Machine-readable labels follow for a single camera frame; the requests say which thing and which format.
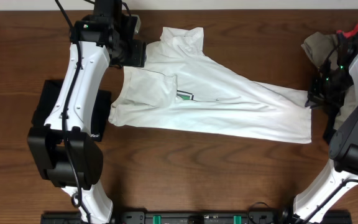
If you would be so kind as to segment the white t-shirt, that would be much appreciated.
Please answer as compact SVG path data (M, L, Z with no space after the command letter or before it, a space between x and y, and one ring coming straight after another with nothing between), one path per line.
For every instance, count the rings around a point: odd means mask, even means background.
M204 30L164 27L142 68L125 67L115 126L162 128L308 144L306 91L252 81L203 53Z

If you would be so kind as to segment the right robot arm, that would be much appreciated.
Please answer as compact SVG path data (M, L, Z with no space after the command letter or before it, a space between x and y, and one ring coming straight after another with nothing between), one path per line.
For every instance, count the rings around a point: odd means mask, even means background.
M329 160L312 184L293 201L283 213L285 223L321 223L327 211L354 186L358 185L358 34L339 35L338 68L331 70L330 61L320 67L317 78L308 91L308 101L314 105L339 110L344 106L346 91L355 90L356 108L338 128L335 115L324 132L329 144Z

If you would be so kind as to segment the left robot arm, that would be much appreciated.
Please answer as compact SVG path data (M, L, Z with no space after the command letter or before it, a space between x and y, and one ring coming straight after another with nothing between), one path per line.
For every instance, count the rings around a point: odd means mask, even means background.
M59 94L47 80L34 113L27 143L40 176L70 196L75 212L47 212L42 223L111 223L113 203L100 181L103 153L92 125L104 126L110 92L99 85L107 68L142 67L145 44L135 39L137 16L120 24L94 17L70 31L70 62Z

